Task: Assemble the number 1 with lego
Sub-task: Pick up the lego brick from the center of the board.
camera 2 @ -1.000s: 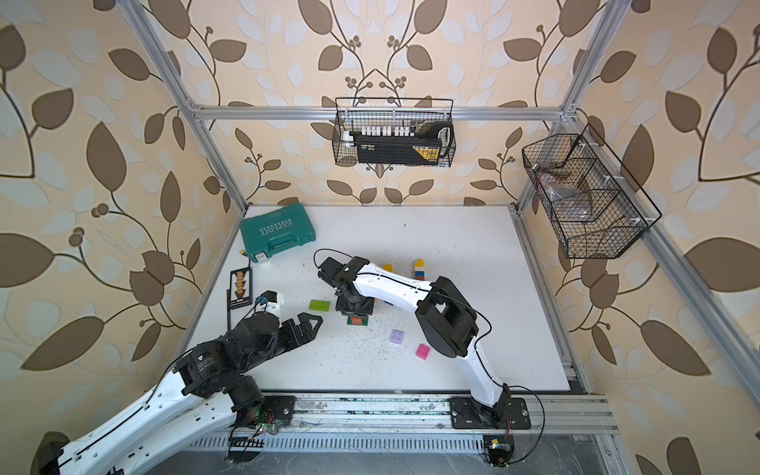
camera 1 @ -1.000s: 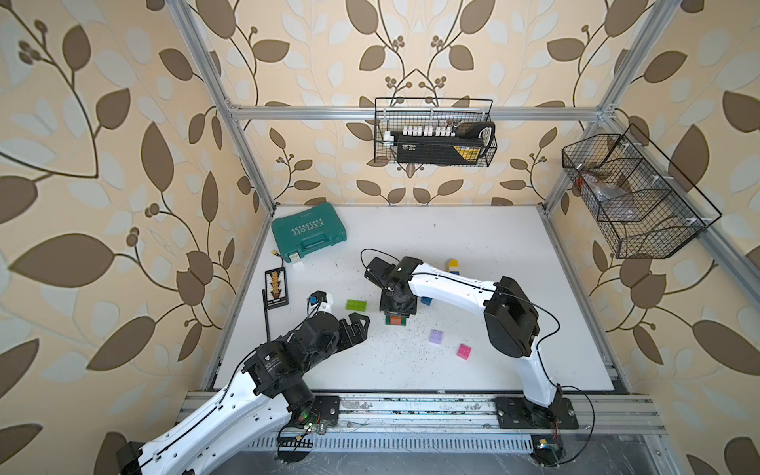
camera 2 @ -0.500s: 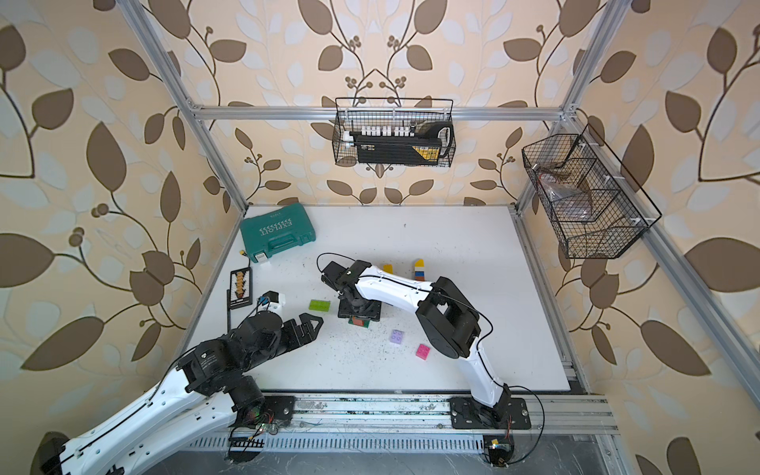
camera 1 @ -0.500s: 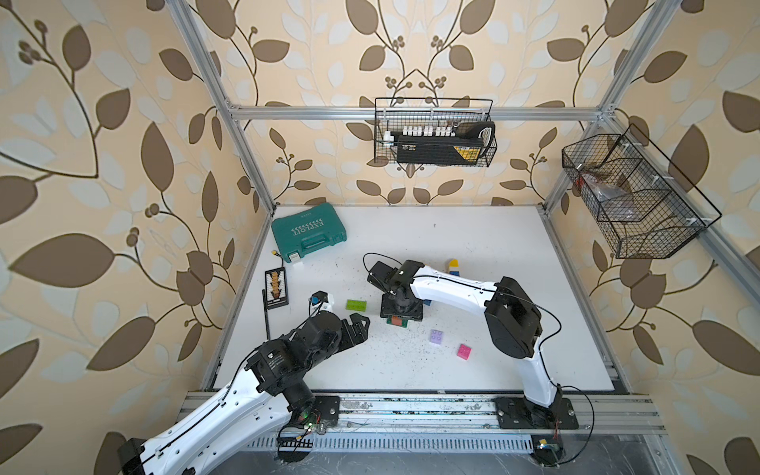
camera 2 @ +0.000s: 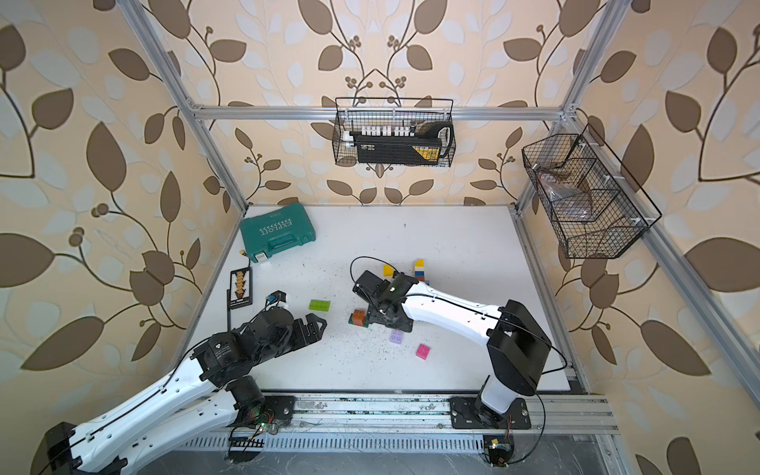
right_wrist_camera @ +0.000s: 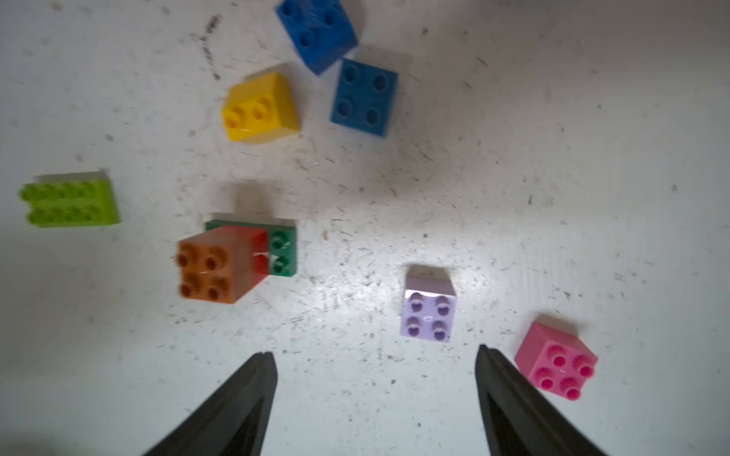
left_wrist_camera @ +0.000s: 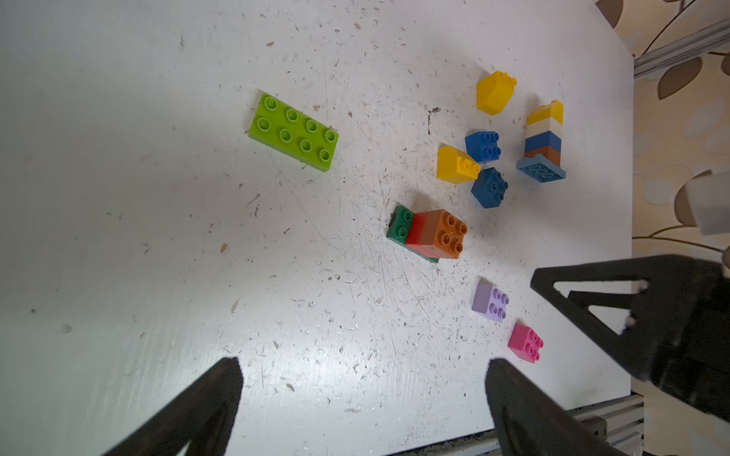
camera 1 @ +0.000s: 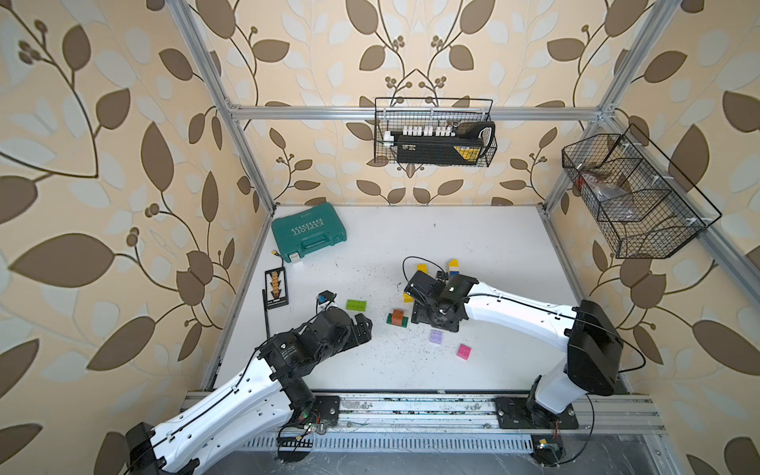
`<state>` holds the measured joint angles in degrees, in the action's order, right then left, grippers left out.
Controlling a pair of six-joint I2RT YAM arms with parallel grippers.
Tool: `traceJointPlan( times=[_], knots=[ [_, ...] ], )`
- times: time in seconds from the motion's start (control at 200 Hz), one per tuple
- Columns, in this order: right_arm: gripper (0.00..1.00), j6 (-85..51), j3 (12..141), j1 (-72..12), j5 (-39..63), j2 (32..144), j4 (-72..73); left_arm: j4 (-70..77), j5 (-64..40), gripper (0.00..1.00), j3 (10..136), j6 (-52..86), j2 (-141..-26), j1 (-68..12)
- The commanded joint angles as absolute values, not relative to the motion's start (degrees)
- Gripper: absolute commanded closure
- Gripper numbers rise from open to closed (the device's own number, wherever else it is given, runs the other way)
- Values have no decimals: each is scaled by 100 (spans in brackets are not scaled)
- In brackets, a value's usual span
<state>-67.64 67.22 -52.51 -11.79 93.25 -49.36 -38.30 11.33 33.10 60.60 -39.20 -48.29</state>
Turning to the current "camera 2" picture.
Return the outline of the lime green long lego brick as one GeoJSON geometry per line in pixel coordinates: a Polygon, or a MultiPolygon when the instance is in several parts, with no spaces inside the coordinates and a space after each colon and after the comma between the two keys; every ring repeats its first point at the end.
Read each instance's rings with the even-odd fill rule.
{"type": "Polygon", "coordinates": [[[309,303],[309,310],[313,312],[328,313],[331,308],[331,302],[326,300],[313,299],[309,303]]]}

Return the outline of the pink lego brick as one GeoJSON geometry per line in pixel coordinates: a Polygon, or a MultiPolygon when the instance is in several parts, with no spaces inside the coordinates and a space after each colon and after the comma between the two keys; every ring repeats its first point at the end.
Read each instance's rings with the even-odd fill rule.
{"type": "Polygon", "coordinates": [[[431,348],[429,346],[426,344],[420,344],[416,350],[416,356],[421,360],[427,360],[430,352],[431,348]]]}

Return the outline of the dark green long lego brick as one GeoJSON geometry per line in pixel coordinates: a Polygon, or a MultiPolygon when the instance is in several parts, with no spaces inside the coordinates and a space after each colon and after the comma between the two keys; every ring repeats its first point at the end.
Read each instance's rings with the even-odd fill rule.
{"type": "Polygon", "coordinates": [[[362,327],[362,328],[367,328],[369,326],[369,324],[368,324],[368,322],[366,322],[366,320],[355,319],[354,317],[349,317],[348,318],[348,324],[350,324],[352,326],[355,326],[355,327],[362,327]]]}

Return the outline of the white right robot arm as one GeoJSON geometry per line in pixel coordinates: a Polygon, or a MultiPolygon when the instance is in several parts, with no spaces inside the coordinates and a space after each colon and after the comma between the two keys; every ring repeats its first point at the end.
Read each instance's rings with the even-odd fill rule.
{"type": "Polygon", "coordinates": [[[388,281],[365,271],[352,291],[368,304],[370,325],[409,333],[415,323],[427,323],[486,348],[491,374],[467,413],[480,425],[503,428],[518,397],[536,395],[553,344],[524,304],[478,304],[400,272],[388,281]]]}

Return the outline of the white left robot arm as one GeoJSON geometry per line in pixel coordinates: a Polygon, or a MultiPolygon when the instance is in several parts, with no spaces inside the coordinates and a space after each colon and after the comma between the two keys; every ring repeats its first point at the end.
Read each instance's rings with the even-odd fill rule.
{"type": "Polygon", "coordinates": [[[322,340],[328,323],[273,306],[196,344],[166,376],[115,409],[45,434],[40,474],[135,474],[212,429],[266,428],[278,413],[251,370],[322,340]]]}

